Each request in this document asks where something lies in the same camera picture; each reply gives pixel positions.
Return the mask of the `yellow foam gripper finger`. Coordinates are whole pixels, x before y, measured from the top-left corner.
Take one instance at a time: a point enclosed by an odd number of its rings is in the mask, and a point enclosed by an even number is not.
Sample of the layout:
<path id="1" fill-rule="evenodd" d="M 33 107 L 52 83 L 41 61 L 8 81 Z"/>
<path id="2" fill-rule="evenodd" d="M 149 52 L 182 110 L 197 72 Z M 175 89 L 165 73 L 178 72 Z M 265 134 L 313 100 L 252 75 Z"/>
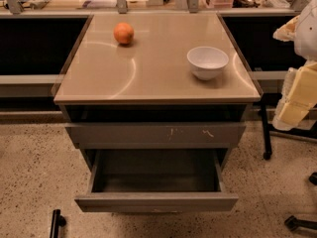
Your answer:
<path id="1" fill-rule="evenodd" d="M 292 42 L 295 38 L 295 30 L 298 19 L 298 16 L 293 17 L 287 23 L 278 28 L 272 36 L 279 41 Z"/>
<path id="2" fill-rule="evenodd" d="M 277 130 L 289 131 L 297 127 L 317 104 L 317 62 L 307 62 L 299 69 L 291 67 L 281 94 L 272 125 Z"/>

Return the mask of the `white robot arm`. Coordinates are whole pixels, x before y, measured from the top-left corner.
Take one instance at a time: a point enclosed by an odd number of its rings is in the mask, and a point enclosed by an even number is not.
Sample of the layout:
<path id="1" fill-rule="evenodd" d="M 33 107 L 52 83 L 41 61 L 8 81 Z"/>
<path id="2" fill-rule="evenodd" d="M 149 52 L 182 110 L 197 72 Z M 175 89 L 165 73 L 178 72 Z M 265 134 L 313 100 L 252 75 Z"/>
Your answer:
<path id="1" fill-rule="evenodd" d="M 298 16 L 278 28 L 273 37 L 283 42 L 293 41 L 295 53 L 305 59 L 299 69 L 288 69 L 272 121 L 275 129 L 289 131 L 317 104 L 317 0 L 311 0 Z"/>

